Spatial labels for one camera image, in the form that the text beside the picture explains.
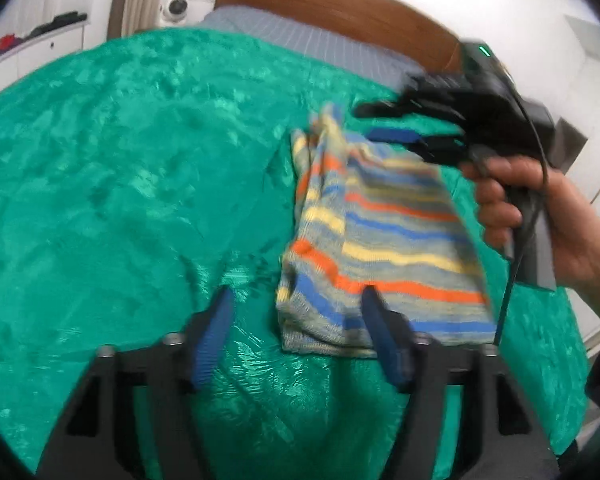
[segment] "person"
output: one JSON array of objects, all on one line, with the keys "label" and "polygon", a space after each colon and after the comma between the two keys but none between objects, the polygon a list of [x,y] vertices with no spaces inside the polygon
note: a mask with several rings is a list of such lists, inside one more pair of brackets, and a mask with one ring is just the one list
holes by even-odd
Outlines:
[{"label": "person", "polygon": [[[506,202],[503,186],[542,188],[542,167],[527,156],[491,157],[489,178],[482,178],[471,163],[461,166],[475,182],[478,220],[484,240],[496,250],[504,247],[522,214]],[[555,278],[575,290],[600,317],[600,218],[575,185],[560,171],[549,169],[546,211],[554,251]],[[600,354],[587,381],[587,394],[600,406]]]}]

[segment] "black cable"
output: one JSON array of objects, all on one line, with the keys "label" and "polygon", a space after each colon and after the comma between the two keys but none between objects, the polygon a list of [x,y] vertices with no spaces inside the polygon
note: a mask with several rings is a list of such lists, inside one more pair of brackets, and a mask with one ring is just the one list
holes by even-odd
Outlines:
[{"label": "black cable", "polygon": [[526,113],[525,106],[522,103],[522,99],[520,95],[513,87],[513,84],[507,85],[509,87],[509,91],[511,95],[520,108],[520,112],[522,112],[522,116],[525,118],[525,121],[529,125],[531,131],[538,142],[538,149],[540,153],[540,165],[542,166],[542,187],[538,192],[538,198],[536,199],[535,209],[533,214],[531,215],[531,222],[526,226],[525,231],[523,232],[520,246],[518,248],[518,254],[515,255],[513,262],[509,268],[509,279],[507,280],[507,285],[504,289],[504,295],[502,296],[502,304],[500,305],[500,315],[498,316],[498,324],[496,325],[496,333],[493,338],[493,344],[496,346],[500,345],[500,341],[502,340],[502,331],[504,329],[504,322],[507,319],[507,311],[509,310],[509,301],[511,300],[511,293],[513,291],[513,285],[516,282],[516,277],[518,276],[518,271],[520,270],[520,265],[522,264],[522,257],[525,255],[526,246],[529,244],[531,240],[534,229],[536,227],[536,222],[538,221],[538,217],[542,212],[542,207],[544,206],[544,199],[546,197],[546,188],[549,183],[549,163],[546,160],[546,155],[544,154],[544,148],[542,147],[542,140],[540,139],[540,135],[538,134],[538,130],[536,130],[536,126],[534,122],[529,117],[529,114]]}]

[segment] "green bedspread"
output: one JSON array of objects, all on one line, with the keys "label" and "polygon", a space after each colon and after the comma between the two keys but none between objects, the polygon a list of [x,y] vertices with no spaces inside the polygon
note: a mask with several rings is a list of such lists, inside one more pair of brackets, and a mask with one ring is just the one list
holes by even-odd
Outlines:
[{"label": "green bedspread", "polygon": [[[0,95],[0,430],[27,465],[98,345],[150,344],[229,283],[230,342],[193,405],[218,479],[379,477],[405,398],[374,360],[283,354],[274,294],[294,228],[290,129],[324,102],[391,95],[206,30],[113,41]],[[350,130],[370,124],[346,117]],[[499,304],[506,266],[480,241],[472,186],[455,170],[444,177]],[[517,288],[502,352],[562,452],[587,373],[564,291]],[[437,478],[452,461],[460,395],[450,388]]]}]

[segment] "folded striped garment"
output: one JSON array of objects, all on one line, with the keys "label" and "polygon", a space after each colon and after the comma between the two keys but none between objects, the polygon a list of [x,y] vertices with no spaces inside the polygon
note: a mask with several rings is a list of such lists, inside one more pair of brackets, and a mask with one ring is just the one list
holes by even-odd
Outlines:
[{"label": "folded striped garment", "polygon": [[492,341],[484,275],[438,167],[343,133],[330,106],[311,122],[292,133],[296,238],[276,299],[283,349],[372,357],[365,285],[418,332]]}]

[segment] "wooden headboard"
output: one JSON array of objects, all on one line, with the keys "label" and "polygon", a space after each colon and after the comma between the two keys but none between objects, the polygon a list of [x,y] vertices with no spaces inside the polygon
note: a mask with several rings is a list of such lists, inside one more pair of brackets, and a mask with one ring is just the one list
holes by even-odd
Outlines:
[{"label": "wooden headboard", "polygon": [[397,0],[216,0],[215,8],[244,5],[390,48],[432,72],[460,70],[459,40]]}]

